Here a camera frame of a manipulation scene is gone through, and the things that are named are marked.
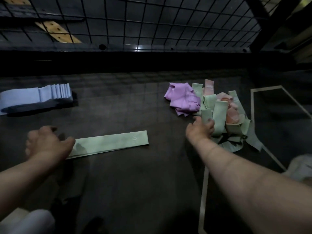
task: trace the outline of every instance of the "forearm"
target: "forearm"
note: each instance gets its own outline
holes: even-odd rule
[[[29,160],[0,173],[0,220],[49,175],[51,168],[40,161]]]
[[[309,232],[312,189],[222,149],[195,146],[233,208],[259,233]]]

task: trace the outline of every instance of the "person's right arm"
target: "person's right arm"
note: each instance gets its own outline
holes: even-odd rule
[[[186,135],[234,210],[255,233],[312,233],[312,189],[230,153],[199,117]]]

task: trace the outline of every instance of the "stack of folded blue bands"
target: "stack of folded blue bands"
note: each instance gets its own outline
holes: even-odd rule
[[[14,89],[0,93],[0,115],[52,108],[73,102],[69,84]]]

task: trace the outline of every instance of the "floor marking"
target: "floor marking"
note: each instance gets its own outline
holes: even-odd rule
[[[254,101],[254,93],[255,92],[261,92],[261,91],[268,91],[268,90],[277,90],[282,89],[301,109],[308,115],[308,117],[312,120],[312,115],[281,85],[277,86],[270,86],[270,87],[263,87],[263,88],[256,88],[250,90],[250,99],[251,99],[251,115],[252,120],[255,124],[255,101]],[[280,166],[284,171],[287,169],[285,166],[277,159],[277,157],[274,156],[271,151],[263,145],[263,150],[277,163],[277,165]],[[204,172],[204,179],[202,184],[202,198],[200,203],[200,210],[199,210],[199,222],[198,222],[198,233],[199,234],[207,234],[207,232],[204,230],[204,221],[205,221],[205,212],[206,212],[206,198],[207,198],[207,189],[208,189],[208,177],[209,177],[209,171],[208,168],[205,167]]]

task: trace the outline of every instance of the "wire rack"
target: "wire rack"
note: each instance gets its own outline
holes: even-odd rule
[[[245,0],[29,0],[53,10],[58,23],[82,43],[94,45],[165,45],[248,47],[261,30]],[[279,1],[259,0],[269,13]],[[69,17],[83,17],[71,22]],[[1,24],[0,42],[48,43],[56,40],[33,22]]]

